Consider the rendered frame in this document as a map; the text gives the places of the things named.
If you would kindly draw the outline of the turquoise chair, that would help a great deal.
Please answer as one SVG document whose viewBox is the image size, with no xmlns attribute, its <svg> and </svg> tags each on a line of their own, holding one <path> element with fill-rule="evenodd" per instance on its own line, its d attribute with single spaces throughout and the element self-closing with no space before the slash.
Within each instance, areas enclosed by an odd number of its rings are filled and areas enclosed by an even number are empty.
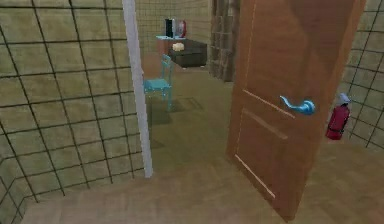
<svg viewBox="0 0 384 224">
<path fill-rule="evenodd" d="M 161 73 L 156 79 L 146 79 L 143 82 L 145 93 L 160 92 L 163 99 L 167 100 L 167 109 L 172 109 L 172 74 L 173 61 L 171 57 L 163 54 L 161 56 Z"/>
</svg>

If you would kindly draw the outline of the black and white appliance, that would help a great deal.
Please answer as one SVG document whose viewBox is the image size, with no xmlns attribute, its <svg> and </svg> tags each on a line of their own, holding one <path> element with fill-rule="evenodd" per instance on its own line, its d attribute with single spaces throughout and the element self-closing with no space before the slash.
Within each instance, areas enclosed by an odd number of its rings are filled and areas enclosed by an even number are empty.
<svg viewBox="0 0 384 224">
<path fill-rule="evenodd" d="M 176 20 L 173 18 L 165 20 L 165 35 L 169 38 L 174 38 L 176 32 Z"/>
</svg>

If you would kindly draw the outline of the brown wooden room door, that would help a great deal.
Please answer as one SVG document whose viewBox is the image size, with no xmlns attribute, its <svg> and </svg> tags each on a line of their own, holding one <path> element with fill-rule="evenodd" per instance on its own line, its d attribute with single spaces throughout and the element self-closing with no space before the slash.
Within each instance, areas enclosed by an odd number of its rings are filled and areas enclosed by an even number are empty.
<svg viewBox="0 0 384 224">
<path fill-rule="evenodd" d="M 366 0 L 241 0 L 227 154 L 295 218 Z M 280 99 L 300 105 L 304 115 Z"/>
</svg>

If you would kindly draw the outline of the red fire extinguisher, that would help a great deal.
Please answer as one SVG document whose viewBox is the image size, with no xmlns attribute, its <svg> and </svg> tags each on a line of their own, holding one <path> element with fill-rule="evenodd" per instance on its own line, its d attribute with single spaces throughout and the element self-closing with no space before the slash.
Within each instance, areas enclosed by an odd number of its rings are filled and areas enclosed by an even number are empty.
<svg viewBox="0 0 384 224">
<path fill-rule="evenodd" d="M 345 93 L 339 95 L 340 104 L 337 105 L 329 120 L 325 136 L 331 140 L 340 140 L 343 136 L 345 126 L 350 117 L 350 99 Z"/>
</svg>

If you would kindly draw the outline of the white door frame post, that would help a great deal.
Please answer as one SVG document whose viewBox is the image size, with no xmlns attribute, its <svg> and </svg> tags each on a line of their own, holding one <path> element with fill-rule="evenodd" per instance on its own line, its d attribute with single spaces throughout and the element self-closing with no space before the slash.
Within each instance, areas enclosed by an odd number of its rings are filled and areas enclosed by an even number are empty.
<svg viewBox="0 0 384 224">
<path fill-rule="evenodd" d="M 131 66 L 132 83 L 135 95 L 138 128 L 140 132 L 144 175 L 146 178 L 150 178 L 153 175 L 153 163 L 143 85 L 143 69 L 141 66 L 141 51 L 139 46 L 135 0 L 122 0 L 122 5 L 126 27 L 127 47 Z"/>
</svg>

